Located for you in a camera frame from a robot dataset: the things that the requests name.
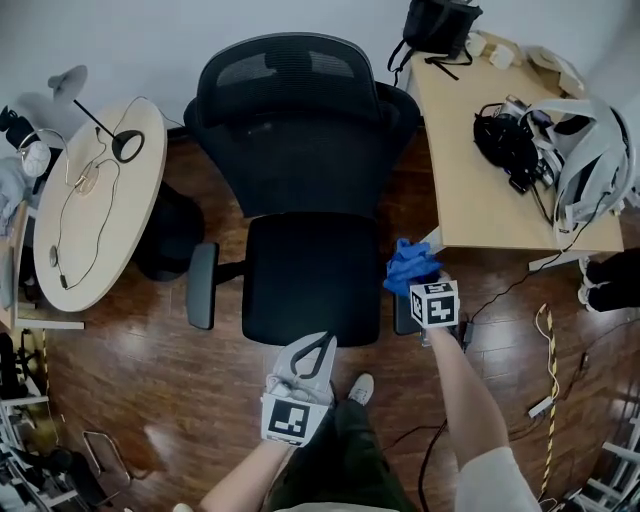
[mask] person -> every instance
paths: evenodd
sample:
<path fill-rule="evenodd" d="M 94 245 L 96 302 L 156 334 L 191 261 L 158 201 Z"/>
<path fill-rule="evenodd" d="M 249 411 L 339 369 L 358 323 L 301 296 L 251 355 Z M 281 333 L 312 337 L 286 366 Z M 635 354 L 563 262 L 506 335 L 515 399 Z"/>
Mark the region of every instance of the person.
<path fill-rule="evenodd" d="M 455 510 L 540 512 L 489 390 L 447 330 L 430 329 L 429 336 L 461 468 Z M 373 377 L 361 375 L 348 398 L 327 414 L 311 442 L 293 453 L 279 476 L 292 448 L 262 441 L 200 507 L 206 512 L 415 512 L 368 422 L 365 406 L 373 390 Z"/>
<path fill-rule="evenodd" d="M 640 306 L 640 247 L 614 254 L 598 263 L 578 261 L 583 282 L 578 300 L 587 311 L 613 311 Z"/>

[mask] blue cloth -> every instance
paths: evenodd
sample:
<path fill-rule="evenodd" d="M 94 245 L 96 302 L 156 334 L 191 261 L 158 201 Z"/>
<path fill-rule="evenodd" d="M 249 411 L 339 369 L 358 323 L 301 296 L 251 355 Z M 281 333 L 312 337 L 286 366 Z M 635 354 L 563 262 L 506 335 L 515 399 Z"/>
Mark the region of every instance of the blue cloth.
<path fill-rule="evenodd" d="M 387 262 L 384 287 L 396 295 L 409 296 L 409 280 L 422 281 L 423 277 L 438 272 L 442 263 L 429 254 L 428 243 L 411 245 L 406 238 L 396 242 L 396 252 Z"/>

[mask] white shirt sleeve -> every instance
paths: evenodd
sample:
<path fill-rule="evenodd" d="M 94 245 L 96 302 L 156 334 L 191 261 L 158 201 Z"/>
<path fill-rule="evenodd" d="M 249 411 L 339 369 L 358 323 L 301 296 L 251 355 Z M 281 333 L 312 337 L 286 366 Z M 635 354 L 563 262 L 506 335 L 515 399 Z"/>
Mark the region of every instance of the white shirt sleeve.
<path fill-rule="evenodd" d="M 540 512 L 511 448 L 491 450 L 464 465 L 458 477 L 456 512 Z"/>

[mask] forearm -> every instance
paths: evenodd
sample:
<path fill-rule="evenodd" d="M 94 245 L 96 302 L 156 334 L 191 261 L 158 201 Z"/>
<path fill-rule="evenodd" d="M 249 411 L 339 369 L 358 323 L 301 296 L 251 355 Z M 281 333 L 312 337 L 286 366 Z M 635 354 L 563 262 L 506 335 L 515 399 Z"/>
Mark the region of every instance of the forearm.
<path fill-rule="evenodd" d="M 429 338 L 438 364 L 458 466 L 462 468 L 494 448 L 509 446 L 507 426 L 500 408 L 458 342 L 444 329 L 431 329 Z"/>
<path fill-rule="evenodd" d="M 262 441 L 209 491 L 200 507 L 206 512 L 257 512 L 290 449 L 284 443 Z"/>

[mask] mesh backrest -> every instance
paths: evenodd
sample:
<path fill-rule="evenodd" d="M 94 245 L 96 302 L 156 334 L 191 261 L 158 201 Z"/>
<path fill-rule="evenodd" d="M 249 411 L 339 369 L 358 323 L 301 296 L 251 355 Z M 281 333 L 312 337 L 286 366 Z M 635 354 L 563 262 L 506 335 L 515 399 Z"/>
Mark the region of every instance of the mesh backrest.
<path fill-rule="evenodd" d="M 202 71 L 198 115 L 206 128 L 293 111 L 332 111 L 379 122 L 366 55 L 328 36 L 275 34 L 221 51 Z"/>
<path fill-rule="evenodd" d="M 373 216 L 418 118 L 408 95 L 373 81 L 358 48 L 316 34 L 224 50 L 185 111 L 247 217 Z"/>

